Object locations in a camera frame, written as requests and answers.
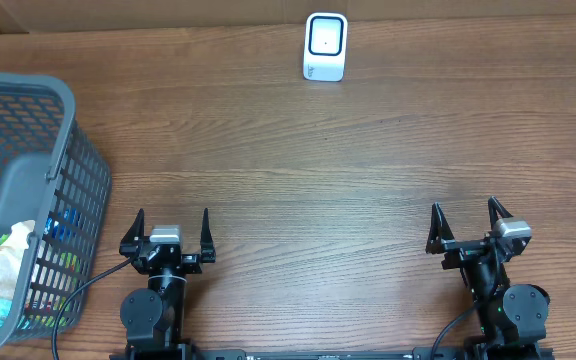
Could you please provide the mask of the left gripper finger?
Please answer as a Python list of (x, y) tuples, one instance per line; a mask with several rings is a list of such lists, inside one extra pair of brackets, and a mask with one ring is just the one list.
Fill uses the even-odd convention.
[(210, 230), (209, 210), (207, 208), (204, 209), (202, 217), (199, 258), (202, 264), (216, 262), (216, 249)]
[(145, 213), (140, 209), (129, 230), (126, 232), (119, 244), (119, 254), (126, 258), (137, 256), (143, 245), (145, 226)]

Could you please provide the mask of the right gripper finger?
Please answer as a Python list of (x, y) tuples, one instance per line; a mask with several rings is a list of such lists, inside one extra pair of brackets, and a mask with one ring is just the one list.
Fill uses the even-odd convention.
[(512, 218), (513, 215), (501, 204), (496, 196), (491, 196), (487, 202), (491, 229), (495, 228), (500, 219)]
[(441, 254), (450, 251), (456, 243), (449, 223), (438, 202), (432, 205), (431, 224), (425, 251), (428, 254)]

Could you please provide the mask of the blue oreo cookie pack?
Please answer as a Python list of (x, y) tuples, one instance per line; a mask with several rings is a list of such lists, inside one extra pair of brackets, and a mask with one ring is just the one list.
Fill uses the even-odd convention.
[(76, 233), (72, 228), (79, 227), (81, 214), (75, 208), (69, 208), (58, 212), (57, 216), (61, 217), (65, 223), (60, 222), (54, 217), (48, 217), (44, 226), (44, 234), (60, 242), (75, 236)]

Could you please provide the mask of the green haribo gummy bag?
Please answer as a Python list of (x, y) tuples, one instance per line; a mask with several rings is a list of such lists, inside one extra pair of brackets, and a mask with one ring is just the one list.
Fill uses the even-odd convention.
[(32, 329), (40, 325), (52, 327), (55, 323), (64, 326), (67, 323), (65, 319), (56, 320), (56, 313), (64, 306), (67, 298), (67, 295), (62, 295), (62, 292), (73, 291), (77, 287), (77, 279), (65, 272), (66, 270), (74, 272), (80, 270), (80, 261), (76, 255), (69, 252), (56, 254), (51, 247), (41, 248), (39, 254), (42, 260), (49, 261), (57, 268), (63, 268), (64, 271), (41, 264), (34, 266), (31, 284), (43, 286), (46, 289), (30, 288), (24, 309), (30, 310), (31, 314), (24, 316), (23, 329)]

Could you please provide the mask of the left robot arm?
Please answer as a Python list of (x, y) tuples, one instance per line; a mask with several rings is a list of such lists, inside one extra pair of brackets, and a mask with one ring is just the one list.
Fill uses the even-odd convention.
[(197, 359), (192, 342), (181, 338), (187, 277), (216, 261), (209, 212), (203, 211), (200, 250), (185, 253), (178, 225), (158, 225), (145, 233), (140, 210), (122, 238), (119, 253), (147, 277), (147, 286), (132, 291), (120, 307), (126, 329), (124, 359)]

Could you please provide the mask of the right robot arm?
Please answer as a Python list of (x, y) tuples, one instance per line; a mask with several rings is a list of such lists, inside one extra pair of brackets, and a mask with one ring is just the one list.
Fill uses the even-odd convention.
[[(532, 239), (532, 228), (512, 215), (492, 196), (489, 198), (490, 230), (481, 239), (458, 241), (439, 203), (431, 208), (428, 254), (442, 254), (445, 270), (457, 269), (473, 304), (447, 324), (436, 337), (426, 359), (552, 359), (542, 349), (546, 338), (550, 296), (532, 284), (513, 285), (505, 264), (521, 255)], [(468, 337), (454, 350), (443, 348), (446, 335), (475, 314), (481, 334)]]

